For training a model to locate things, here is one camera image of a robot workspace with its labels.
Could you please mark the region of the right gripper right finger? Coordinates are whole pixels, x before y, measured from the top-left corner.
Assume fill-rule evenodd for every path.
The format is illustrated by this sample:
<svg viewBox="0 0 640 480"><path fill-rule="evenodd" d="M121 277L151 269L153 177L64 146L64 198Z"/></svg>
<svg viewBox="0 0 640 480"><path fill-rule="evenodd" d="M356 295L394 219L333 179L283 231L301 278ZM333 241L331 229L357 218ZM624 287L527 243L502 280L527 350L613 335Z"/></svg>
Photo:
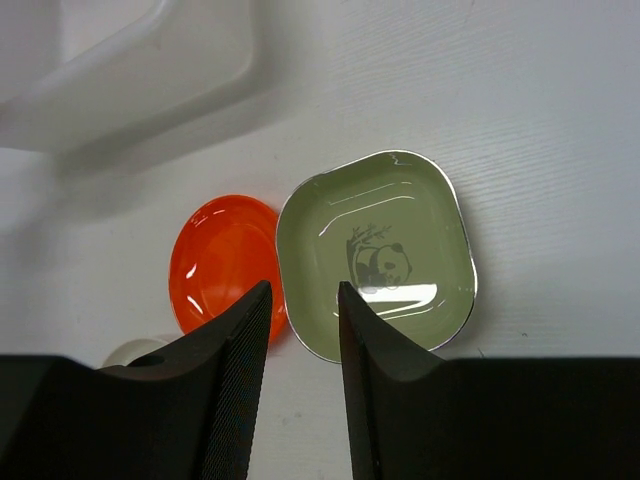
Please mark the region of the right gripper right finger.
<svg viewBox="0 0 640 480"><path fill-rule="evenodd" d="M635 358L444 360L338 290L357 479L635 479Z"/></svg>

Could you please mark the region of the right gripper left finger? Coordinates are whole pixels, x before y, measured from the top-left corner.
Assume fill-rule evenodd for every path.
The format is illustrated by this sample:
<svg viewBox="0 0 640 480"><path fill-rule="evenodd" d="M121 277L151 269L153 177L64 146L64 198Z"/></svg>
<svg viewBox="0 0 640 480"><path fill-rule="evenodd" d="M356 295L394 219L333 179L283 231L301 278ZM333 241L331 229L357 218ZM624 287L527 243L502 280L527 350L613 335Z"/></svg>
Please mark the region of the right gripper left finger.
<svg viewBox="0 0 640 480"><path fill-rule="evenodd" d="M5 479L243 479L272 310L268 282L126 366L1 359Z"/></svg>

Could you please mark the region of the cream round bowl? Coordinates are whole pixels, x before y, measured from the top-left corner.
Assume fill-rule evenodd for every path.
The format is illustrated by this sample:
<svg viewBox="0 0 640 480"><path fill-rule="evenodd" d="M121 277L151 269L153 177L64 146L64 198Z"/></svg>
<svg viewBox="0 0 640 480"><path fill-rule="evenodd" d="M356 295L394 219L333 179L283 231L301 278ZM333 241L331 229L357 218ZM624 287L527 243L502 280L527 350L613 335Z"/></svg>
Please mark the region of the cream round bowl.
<svg viewBox="0 0 640 480"><path fill-rule="evenodd" d="M139 357L169 344L162 338L140 338L125 342L113 350L103 362L103 367L127 366Z"/></svg>

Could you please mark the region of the green square panda dish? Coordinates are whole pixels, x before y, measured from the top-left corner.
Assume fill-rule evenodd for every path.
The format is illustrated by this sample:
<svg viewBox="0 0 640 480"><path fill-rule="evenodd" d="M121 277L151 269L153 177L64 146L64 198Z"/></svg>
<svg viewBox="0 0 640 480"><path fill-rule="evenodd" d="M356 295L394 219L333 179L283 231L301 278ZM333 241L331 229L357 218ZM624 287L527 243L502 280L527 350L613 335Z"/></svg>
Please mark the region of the green square panda dish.
<svg viewBox="0 0 640 480"><path fill-rule="evenodd" d="M407 150L377 152L299 185L279 214L276 250L293 333L332 363L341 359L341 282L428 350L460 333L477 296L454 187L435 162Z"/></svg>

